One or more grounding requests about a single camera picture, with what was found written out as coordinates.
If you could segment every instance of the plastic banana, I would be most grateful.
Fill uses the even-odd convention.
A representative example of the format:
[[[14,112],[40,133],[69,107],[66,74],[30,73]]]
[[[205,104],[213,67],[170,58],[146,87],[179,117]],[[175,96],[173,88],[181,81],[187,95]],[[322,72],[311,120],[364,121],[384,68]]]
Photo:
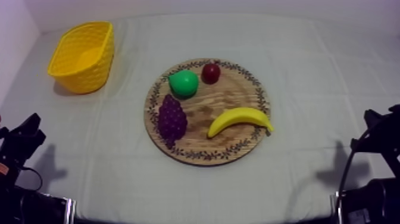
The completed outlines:
[[[274,130],[267,115],[262,111],[249,107],[238,107],[220,114],[208,129],[207,137],[212,138],[226,127],[237,123],[252,123],[266,127],[270,132]]]

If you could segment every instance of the cable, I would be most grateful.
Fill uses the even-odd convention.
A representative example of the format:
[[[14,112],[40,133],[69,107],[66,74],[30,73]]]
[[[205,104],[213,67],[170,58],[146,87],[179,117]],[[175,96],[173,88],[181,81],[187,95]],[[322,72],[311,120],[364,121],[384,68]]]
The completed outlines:
[[[369,135],[370,131],[375,127],[372,126],[371,128],[368,128],[360,137],[360,140],[364,139],[367,135]],[[347,159],[345,170],[343,171],[342,179],[340,180],[339,184],[339,190],[338,190],[338,196],[336,199],[336,205],[335,205],[335,213],[333,214],[333,219],[332,219],[332,224],[336,224],[338,221],[338,210],[339,210],[339,203],[342,201],[342,194],[343,194],[343,189],[345,187],[346,179],[347,179],[347,174],[349,173],[350,165],[353,160],[354,154],[357,152],[357,149],[352,149],[349,155],[349,158]]]
[[[21,200],[20,200],[21,224],[25,224],[25,215],[24,215],[24,211],[23,211],[23,205],[24,205],[25,196],[28,193],[32,193],[32,192],[36,192],[36,191],[40,190],[42,188],[42,186],[43,186],[43,179],[42,179],[42,176],[35,169],[32,169],[30,167],[22,167],[21,170],[32,171],[33,173],[37,174],[37,176],[39,177],[39,180],[40,180],[39,187],[36,188],[36,189],[25,189],[25,188],[22,188],[22,187],[19,186],[19,188],[27,191],[27,193],[22,195]]]
[[[41,176],[35,169],[32,169],[32,168],[30,168],[30,167],[22,167],[21,170],[29,170],[29,171],[32,171],[33,173],[37,174],[37,176],[38,176],[38,178],[39,178],[39,181],[40,181],[40,184],[39,184],[39,187],[38,187],[38,188],[36,188],[36,189],[25,189],[25,190],[28,190],[28,191],[38,191],[38,190],[40,190],[40,189],[42,188],[42,186],[43,186],[43,179],[42,179],[42,176]]]

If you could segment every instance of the white wall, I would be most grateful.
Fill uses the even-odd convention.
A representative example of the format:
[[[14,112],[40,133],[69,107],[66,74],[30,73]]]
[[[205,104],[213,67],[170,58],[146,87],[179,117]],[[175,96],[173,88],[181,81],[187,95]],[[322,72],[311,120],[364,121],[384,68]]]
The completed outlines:
[[[40,32],[23,0],[0,0],[0,105]]]
[[[269,13],[400,33],[399,0],[26,0],[43,31],[87,20],[172,13]]]

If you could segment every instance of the plastic fruit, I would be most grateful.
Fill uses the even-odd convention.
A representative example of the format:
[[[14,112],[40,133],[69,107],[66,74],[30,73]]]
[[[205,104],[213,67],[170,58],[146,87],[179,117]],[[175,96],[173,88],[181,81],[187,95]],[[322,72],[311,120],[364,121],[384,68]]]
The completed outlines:
[[[158,130],[165,140],[167,148],[175,146],[175,141],[181,139],[186,133],[188,120],[178,100],[170,94],[166,95],[158,110]]]
[[[216,63],[209,63],[204,65],[201,77],[203,82],[207,84],[214,84],[218,81],[221,75],[221,69]]]
[[[182,98],[193,96],[199,86],[198,76],[189,70],[179,71],[169,76],[168,79],[174,94]]]
[[[274,127],[272,127],[267,115],[262,111],[249,107],[238,107],[227,110],[220,114],[211,123],[211,126],[208,129],[207,137],[212,138],[226,127],[237,123],[252,123],[258,126],[266,127],[270,132],[274,130]]]

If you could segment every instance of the floral border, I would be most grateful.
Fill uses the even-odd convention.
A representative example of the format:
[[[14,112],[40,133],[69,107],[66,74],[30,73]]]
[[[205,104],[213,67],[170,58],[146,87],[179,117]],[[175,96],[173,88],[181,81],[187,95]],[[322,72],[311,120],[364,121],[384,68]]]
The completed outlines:
[[[201,67],[205,64],[208,64],[211,62],[211,59],[204,59],[204,60],[198,60],[198,61],[193,61],[190,63],[187,63],[185,65],[179,65],[178,68],[171,70],[169,73],[165,73],[161,76],[160,81],[156,82],[154,86],[152,87],[152,94],[150,97],[150,106],[147,110],[147,113],[150,115],[150,121],[154,125],[154,131],[159,135],[159,131],[157,129],[157,123],[158,123],[158,112],[156,111],[155,107],[157,106],[157,99],[160,97],[160,88],[163,83],[165,83],[168,80],[168,77],[171,76],[172,74],[177,73],[178,71],[182,70],[190,70],[193,67]],[[245,68],[239,66],[238,64],[233,64],[228,61],[215,61],[219,66],[229,69],[229,70],[237,70],[239,71],[239,74],[244,75],[245,79],[250,81],[254,86],[256,86],[256,95],[257,95],[257,104],[258,108],[264,112],[267,113],[268,108],[266,107],[267,101],[265,100],[264,97],[264,90],[261,87],[261,83],[254,78],[254,76],[247,71]],[[245,138],[244,140],[240,140],[237,144],[231,145],[230,147],[225,148],[225,150],[215,150],[214,152],[207,152],[207,151],[198,151],[194,152],[193,150],[184,150],[183,148],[178,148],[178,147],[173,147],[168,150],[170,150],[171,154],[173,155],[180,155],[184,156],[186,158],[191,158],[191,159],[203,159],[203,160],[214,160],[214,159],[229,159],[229,156],[232,154],[237,154],[243,147],[246,147],[250,144],[251,141],[257,141],[258,138],[261,136],[261,128],[260,127],[254,127],[254,131],[251,133],[251,138]]]

